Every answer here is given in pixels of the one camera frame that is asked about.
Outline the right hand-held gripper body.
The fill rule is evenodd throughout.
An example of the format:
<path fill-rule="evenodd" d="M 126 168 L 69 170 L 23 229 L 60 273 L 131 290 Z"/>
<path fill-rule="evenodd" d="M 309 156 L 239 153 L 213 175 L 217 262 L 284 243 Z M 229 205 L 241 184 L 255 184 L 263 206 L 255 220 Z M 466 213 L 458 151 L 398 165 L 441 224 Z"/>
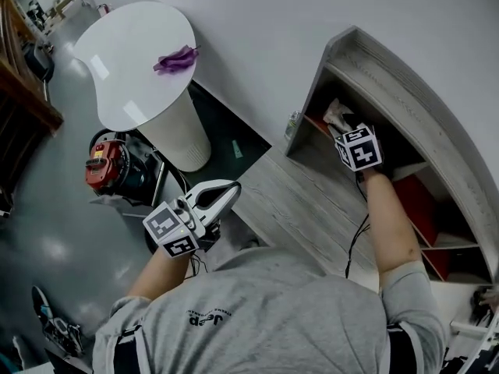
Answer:
<path fill-rule="evenodd" d="M 346 114 L 343 118 L 352 130 L 334 138 L 342 163 L 351 171 L 382 164 L 383 157 L 374 128 L 363 123 L 355 114 Z"/>

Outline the white round pedestal table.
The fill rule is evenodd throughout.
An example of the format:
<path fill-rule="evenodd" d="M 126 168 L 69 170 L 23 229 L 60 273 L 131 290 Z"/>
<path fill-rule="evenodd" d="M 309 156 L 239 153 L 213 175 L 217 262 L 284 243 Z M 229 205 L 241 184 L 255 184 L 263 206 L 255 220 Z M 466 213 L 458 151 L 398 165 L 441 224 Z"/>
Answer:
<path fill-rule="evenodd" d="M 140 131 L 177 169 L 199 171 L 211 143 L 188 87 L 195 66 L 175 74 L 154 70 L 163 56 L 196 39 L 188 19 L 161 2 L 136 2 L 91 25 L 73 54 L 90 70 L 97 113 L 111 131 Z"/>

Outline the person's left forearm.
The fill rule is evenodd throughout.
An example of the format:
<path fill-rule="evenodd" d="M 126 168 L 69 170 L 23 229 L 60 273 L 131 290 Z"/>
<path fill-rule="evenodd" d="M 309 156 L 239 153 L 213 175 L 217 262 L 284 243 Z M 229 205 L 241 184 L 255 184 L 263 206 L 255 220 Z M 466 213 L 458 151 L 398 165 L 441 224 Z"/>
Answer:
<path fill-rule="evenodd" d="M 177 288 L 185 280 L 191 255 L 169 257 L 158 248 L 129 290 L 128 297 L 151 301 Z"/>

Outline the purple cloth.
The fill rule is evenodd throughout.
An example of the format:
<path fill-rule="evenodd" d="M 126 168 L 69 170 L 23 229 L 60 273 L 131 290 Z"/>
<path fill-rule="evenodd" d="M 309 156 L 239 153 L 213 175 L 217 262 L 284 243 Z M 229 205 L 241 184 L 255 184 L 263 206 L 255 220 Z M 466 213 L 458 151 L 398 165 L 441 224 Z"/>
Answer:
<path fill-rule="evenodd" d="M 185 45 L 170 55 L 159 57 L 153 70 L 160 73 L 181 72 L 193 66 L 198 55 L 198 47 L 191 48 L 189 45 Z"/>

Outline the clear plastic bottle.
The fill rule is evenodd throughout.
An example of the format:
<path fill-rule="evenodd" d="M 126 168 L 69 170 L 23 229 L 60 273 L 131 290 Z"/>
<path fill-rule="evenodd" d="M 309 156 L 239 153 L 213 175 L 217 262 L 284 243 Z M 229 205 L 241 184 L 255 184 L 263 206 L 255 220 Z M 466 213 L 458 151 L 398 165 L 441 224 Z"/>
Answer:
<path fill-rule="evenodd" d="M 294 111 L 290 114 L 290 116 L 288 118 L 287 125 L 286 125 L 286 129 L 285 129 L 285 138 L 287 140 L 290 140 L 292 138 L 292 136 L 295 132 L 296 126 L 297 126 L 297 122 L 300 118 L 300 115 L 301 115 L 300 111 Z"/>

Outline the black office chair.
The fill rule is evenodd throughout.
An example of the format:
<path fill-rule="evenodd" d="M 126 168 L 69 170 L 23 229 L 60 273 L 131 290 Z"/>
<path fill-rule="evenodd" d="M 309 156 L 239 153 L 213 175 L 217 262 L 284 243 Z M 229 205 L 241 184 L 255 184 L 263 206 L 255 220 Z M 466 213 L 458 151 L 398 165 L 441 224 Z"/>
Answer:
<path fill-rule="evenodd" d="M 29 69 L 39 80 L 51 80 L 55 64 L 42 44 L 27 42 L 23 46 L 23 56 Z"/>

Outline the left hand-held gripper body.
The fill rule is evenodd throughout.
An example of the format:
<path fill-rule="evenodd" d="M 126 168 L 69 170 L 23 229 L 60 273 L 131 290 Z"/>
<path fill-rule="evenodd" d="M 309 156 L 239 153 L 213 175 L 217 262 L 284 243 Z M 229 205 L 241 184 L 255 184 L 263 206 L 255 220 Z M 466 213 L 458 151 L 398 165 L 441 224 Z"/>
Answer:
<path fill-rule="evenodd" d="M 221 237 L 220 220 L 203 224 L 184 196 L 162 202 L 143 219 L 143 226 L 170 258 L 194 254 L 198 249 L 207 252 Z"/>

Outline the red black power tool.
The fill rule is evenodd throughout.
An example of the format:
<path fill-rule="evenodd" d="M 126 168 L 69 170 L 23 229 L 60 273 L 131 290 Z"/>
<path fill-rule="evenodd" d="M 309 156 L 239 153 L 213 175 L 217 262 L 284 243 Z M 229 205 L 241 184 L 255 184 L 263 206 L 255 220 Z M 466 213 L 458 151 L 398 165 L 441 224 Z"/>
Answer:
<path fill-rule="evenodd" d="M 157 165 L 152 147 L 136 130 L 102 129 L 90 141 L 85 180 L 99 196 L 121 196 L 149 205 Z"/>

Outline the person's grey shirt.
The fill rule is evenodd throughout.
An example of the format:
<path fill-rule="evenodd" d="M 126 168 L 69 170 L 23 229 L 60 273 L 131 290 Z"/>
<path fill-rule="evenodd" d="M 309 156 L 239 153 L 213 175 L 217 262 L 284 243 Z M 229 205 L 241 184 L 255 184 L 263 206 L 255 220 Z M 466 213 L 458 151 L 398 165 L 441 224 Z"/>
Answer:
<path fill-rule="evenodd" d="M 445 329 L 420 262 L 371 291 L 274 248 L 236 253 L 151 301 L 124 297 L 95 336 L 95 374 L 113 372 L 118 337 L 138 326 L 151 374 L 438 374 Z M 407 343 L 391 341 L 404 330 Z"/>

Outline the black floor mat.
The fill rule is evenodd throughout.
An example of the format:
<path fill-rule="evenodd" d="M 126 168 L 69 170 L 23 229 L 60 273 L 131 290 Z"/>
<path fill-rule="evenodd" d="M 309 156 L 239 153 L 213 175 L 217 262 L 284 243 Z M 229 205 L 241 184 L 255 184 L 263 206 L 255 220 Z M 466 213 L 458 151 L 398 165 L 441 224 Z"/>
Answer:
<path fill-rule="evenodd" d="M 199 171 L 184 174 L 187 182 L 194 186 L 213 179 L 239 179 L 271 145 L 198 83 L 191 82 L 188 91 L 211 143 L 211 157 Z M 241 159 L 235 158 L 234 139 Z"/>

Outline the grey wooden shelf unit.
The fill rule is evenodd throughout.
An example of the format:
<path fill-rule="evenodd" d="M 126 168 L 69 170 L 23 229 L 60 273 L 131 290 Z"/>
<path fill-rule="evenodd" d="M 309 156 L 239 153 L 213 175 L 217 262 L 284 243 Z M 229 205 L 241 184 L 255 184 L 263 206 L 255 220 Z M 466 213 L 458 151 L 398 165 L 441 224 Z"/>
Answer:
<path fill-rule="evenodd" d="M 310 89 L 324 70 L 379 111 L 429 161 L 462 210 L 499 281 L 499 189 L 448 106 L 397 55 L 356 26 L 326 44 Z"/>

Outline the black white sneaker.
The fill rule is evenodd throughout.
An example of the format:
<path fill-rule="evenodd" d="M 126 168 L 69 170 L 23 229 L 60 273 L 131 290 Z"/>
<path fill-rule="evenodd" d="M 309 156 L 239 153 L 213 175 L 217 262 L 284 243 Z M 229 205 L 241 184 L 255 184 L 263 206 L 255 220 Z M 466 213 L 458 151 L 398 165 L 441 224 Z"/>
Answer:
<path fill-rule="evenodd" d="M 56 316 L 47 297 L 39 287 L 32 286 L 31 297 L 34 311 L 41 322 L 42 333 L 45 338 L 67 355 L 76 358 L 81 357 L 84 350 L 81 342 L 80 326 L 68 323 L 63 318 Z"/>

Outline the person's right forearm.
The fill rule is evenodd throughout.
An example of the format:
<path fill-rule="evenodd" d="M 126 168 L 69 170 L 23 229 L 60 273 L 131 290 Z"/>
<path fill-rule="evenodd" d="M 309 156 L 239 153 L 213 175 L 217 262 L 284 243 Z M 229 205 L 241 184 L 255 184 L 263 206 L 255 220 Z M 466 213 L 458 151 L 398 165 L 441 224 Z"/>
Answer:
<path fill-rule="evenodd" d="M 389 178 L 368 168 L 363 171 L 363 179 L 370 237 L 383 288 L 394 270 L 422 257 L 416 233 Z"/>

